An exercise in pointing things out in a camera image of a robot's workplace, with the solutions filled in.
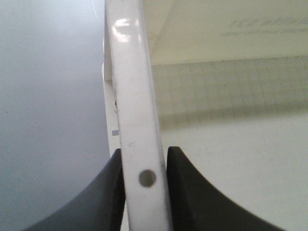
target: white plastic bar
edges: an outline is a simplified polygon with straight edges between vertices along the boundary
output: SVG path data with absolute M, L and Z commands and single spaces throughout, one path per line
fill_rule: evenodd
M 166 169 L 142 2 L 107 0 L 106 19 L 129 228 L 132 231 L 170 231 Z M 145 170 L 151 171 L 149 185 L 140 176 Z
M 119 127 L 116 113 L 116 98 L 112 83 L 112 65 L 110 55 L 110 44 L 107 31 L 107 25 L 105 25 L 105 36 L 103 40 L 104 50 L 104 63 L 102 67 L 103 72 L 103 87 L 104 87 L 104 101 L 107 120 L 107 133 L 109 143 L 109 154 L 115 152 L 115 149 L 120 148 Z

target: hole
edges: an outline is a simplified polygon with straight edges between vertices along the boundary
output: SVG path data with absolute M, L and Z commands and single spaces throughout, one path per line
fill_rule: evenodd
M 139 175 L 139 182 L 143 187 L 150 188 L 156 181 L 156 175 L 151 170 L 144 170 Z

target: gray surface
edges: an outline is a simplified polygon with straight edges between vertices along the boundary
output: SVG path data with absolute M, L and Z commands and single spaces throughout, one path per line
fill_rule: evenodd
M 0 0 L 0 230 L 44 218 L 109 158 L 103 1 Z

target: white plastic frame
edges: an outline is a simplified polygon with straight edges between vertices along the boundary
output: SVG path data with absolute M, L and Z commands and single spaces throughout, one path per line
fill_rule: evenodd
M 105 40 L 107 59 L 104 64 L 104 84 L 105 90 L 110 90 L 110 85 L 107 85 L 112 75 L 129 228 L 134 231 L 170 231 L 172 222 L 166 169 L 142 2 L 107 0 L 105 12 L 111 59 L 108 60 L 108 41 Z M 151 187 L 140 184 L 140 173 L 144 170 L 151 170 L 156 175 Z

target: white panel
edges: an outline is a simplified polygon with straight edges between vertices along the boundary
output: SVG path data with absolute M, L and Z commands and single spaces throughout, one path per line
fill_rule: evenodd
M 153 64 L 308 53 L 307 0 L 152 2 L 145 15 Z

